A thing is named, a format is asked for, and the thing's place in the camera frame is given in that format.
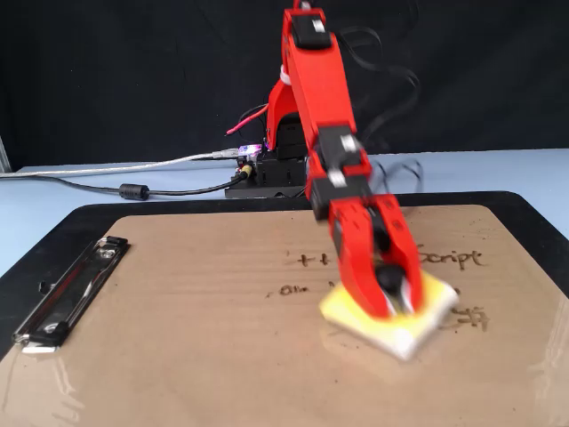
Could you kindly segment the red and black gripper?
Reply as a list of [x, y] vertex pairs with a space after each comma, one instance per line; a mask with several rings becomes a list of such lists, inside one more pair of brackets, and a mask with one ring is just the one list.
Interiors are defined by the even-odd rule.
[[[329, 220], [341, 282], [374, 318], [390, 318], [388, 296], [407, 313], [422, 304], [418, 248], [392, 194], [374, 195], [363, 175], [311, 176], [307, 199], [318, 222]], [[375, 266], [375, 257], [381, 264]]]

